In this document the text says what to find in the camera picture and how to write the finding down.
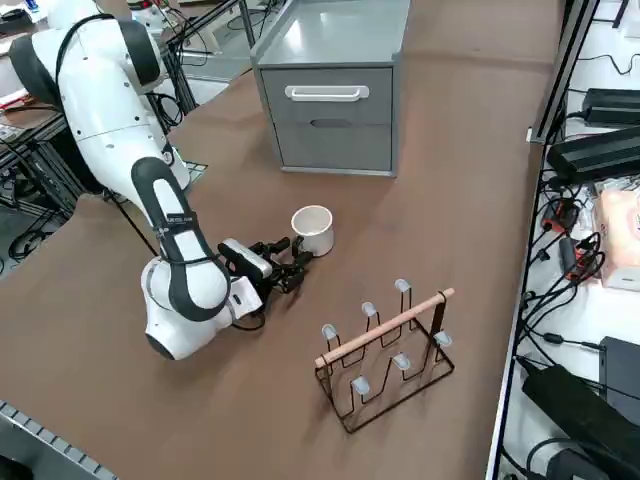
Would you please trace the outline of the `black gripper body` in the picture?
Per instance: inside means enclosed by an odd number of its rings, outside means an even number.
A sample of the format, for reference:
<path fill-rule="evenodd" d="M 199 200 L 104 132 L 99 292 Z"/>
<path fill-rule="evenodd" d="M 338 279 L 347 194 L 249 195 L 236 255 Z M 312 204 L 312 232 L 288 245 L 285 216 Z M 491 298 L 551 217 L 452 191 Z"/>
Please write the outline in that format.
<path fill-rule="evenodd" d="M 286 293 L 286 275 L 282 272 L 274 272 L 262 279 L 257 286 L 257 293 L 263 303 L 267 303 L 273 292 Z"/>

